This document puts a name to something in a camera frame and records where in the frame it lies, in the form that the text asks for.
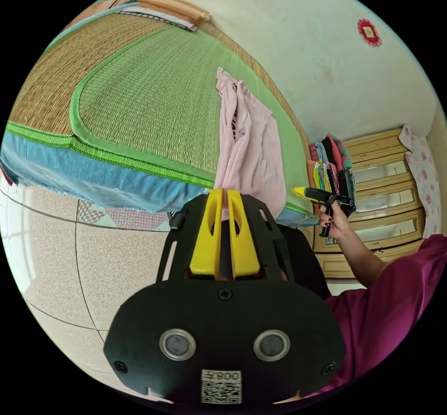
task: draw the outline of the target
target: magenta shirt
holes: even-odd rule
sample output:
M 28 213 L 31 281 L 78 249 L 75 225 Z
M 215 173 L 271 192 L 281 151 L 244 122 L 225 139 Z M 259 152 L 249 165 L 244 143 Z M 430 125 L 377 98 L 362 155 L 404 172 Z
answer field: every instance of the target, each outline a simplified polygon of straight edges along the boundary
M 309 396 L 346 384 L 382 362 L 416 324 L 446 264 L 447 238 L 432 235 L 415 254 L 390 263 L 369 289 L 328 298 L 347 353 L 334 379 Z

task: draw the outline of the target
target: cabinet drawer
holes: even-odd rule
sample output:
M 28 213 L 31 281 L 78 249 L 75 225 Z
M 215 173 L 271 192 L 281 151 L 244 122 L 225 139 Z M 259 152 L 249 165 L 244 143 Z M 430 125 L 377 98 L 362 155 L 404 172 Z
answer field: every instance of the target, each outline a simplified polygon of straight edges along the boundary
M 384 218 L 352 221 L 351 227 L 370 250 L 395 247 L 422 238 L 424 210 L 421 208 Z M 329 244 L 328 238 L 319 236 L 321 231 L 321 226 L 315 226 L 314 252 L 341 252 L 338 244 Z
M 405 152 L 353 163 L 351 173 L 357 192 L 413 179 Z
M 399 140 L 401 131 L 401 128 L 392 129 L 369 136 L 357 137 L 344 143 L 349 150 L 352 162 L 363 162 L 407 151 Z
M 381 148 L 377 150 L 367 151 L 366 149 L 368 147 L 365 145 L 359 145 L 359 149 L 357 150 L 357 152 L 353 152 L 351 148 L 348 148 L 349 154 L 351 155 L 352 163 L 371 161 L 373 159 L 378 159 L 379 157 L 388 156 L 390 154 L 399 154 L 408 151 L 402 144 L 386 146 L 387 140 L 389 139 L 385 139 L 383 141 L 384 146 L 381 146 Z
M 402 246 L 390 247 L 389 249 L 384 249 L 382 252 L 375 252 L 374 255 L 385 262 L 391 262 L 399 257 L 417 252 L 422 241 L 422 239 L 419 239 Z M 316 257 L 327 279 L 355 278 L 342 253 L 317 253 Z
M 399 134 L 402 132 L 402 128 L 390 129 L 389 131 L 378 132 L 376 134 L 370 134 L 368 136 L 356 137 L 355 139 L 345 140 L 343 143 L 349 148 L 349 152 L 352 149 L 358 150 L 359 145 L 368 146 L 379 150 L 377 148 L 382 140 L 389 139 L 386 143 L 393 143 L 394 145 L 401 145 L 399 140 Z
M 316 253 L 327 279 L 354 279 L 354 274 L 342 253 Z
M 406 181 L 400 184 L 358 191 L 356 207 L 356 212 L 349 218 L 351 222 L 383 218 L 420 209 L 422 203 L 419 199 L 416 182 Z
M 314 226 L 312 227 L 298 227 L 299 230 L 301 230 L 307 241 L 309 242 L 310 247 L 313 249 L 313 234 L 315 232 Z

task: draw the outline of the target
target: woman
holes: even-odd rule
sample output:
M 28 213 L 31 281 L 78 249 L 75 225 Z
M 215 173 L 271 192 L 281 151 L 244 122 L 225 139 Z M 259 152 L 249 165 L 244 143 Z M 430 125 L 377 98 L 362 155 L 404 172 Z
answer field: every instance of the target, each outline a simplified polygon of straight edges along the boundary
M 424 240 L 413 255 L 383 262 L 366 248 L 337 202 L 332 209 L 330 218 L 324 213 L 325 208 L 320 208 L 320 225 L 331 223 L 329 236 L 337 239 L 355 278 L 366 289 L 331 296 L 304 235 L 280 226 L 287 239 L 296 282 L 325 300 L 345 339 L 345 360 L 334 379 L 318 393 L 367 372 L 403 341 L 430 301 L 447 263 L 447 238 L 440 234 Z M 297 399 L 299 393 L 280 402 Z

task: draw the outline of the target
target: qr code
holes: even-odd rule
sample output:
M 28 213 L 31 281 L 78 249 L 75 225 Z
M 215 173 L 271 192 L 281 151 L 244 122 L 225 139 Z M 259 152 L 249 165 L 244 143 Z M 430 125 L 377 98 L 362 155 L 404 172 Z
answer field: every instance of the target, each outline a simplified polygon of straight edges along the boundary
M 202 402 L 210 404 L 240 404 L 240 382 L 202 381 Z

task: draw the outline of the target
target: woman's hand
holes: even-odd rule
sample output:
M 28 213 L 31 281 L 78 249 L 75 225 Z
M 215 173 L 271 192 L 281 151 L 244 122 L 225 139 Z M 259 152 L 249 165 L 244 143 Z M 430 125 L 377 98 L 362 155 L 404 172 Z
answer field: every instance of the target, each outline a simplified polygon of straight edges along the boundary
M 324 205 L 321 205 L 319 210 L 320 226 L 326 227 L 329 223 L 332 223 L 329 230 L 331 238 L 342 238 L 351 230 L 348 218 L 341 210 L 337 201 L 332 204 L 332 218 L 325 214 L 326 208 Z

